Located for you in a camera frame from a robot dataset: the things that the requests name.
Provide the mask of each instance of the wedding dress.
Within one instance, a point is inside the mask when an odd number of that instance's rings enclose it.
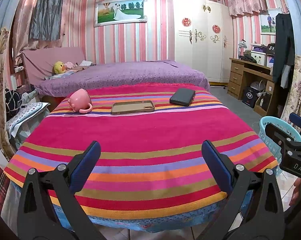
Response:
[[[125,14],[119,8],[116,10],[116,16],[114,20],[131,20],[131,19],[139,19],[141,18],[138,14]]]

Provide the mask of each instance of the metal screw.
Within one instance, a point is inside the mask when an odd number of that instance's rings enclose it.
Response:
[[[34,168],[29,169],[28,174],[33,175],[36,172]]]
[[[59,164],[58,167],[57,167],[57,170],[59,170],[59,171],[63,171],[64,169],[66,169],[65,164]]]
[[[245,167],[243,165],[241,165],[241,164],[236,165],[236,170],[243,171],[244,169],[245,169]]]
[[[273,172],[271,169],[267,169],[267,170],[266,170],[266,173],[267,173],[268,175],[273,175],[274,172]]]

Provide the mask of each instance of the gray curtain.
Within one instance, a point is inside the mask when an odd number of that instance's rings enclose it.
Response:
[[[62,6],[63,0],[37,0],[29,26],[29,38],[59,40]]]

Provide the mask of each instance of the light blue plastic basket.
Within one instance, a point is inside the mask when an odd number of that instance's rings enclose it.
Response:
[[[301,142],[301,136],[297,132],[297,130],[292,127],[290,124],[287,122],[273,117],[273,116],[265,116],[262,119],[260,119],[259,126],[260,126],[260,131],[258,136],[262,141],[267,145],[269,148],[270,152],[274,155],[278,163],[281,163],[282,161],[282,154],[280,153],[280,146],[274,143],[272,139],[270,139],[268,136],[266,136],[265,133],[265,127],[267,124],[272,123],[273,125],[279,127],[282,131],[285,133],[289,134],[291,137],[294,138],[294,141],[296,142]],[[277,176],[282,173],[282,170],[279,168],[279,166],[276,168]]]

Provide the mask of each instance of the pink mug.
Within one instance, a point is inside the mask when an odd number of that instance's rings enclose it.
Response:
[[[74,113],[87,114],[92,110],[92,101],[85,89],[79,89],[68,99],[68,103]]]

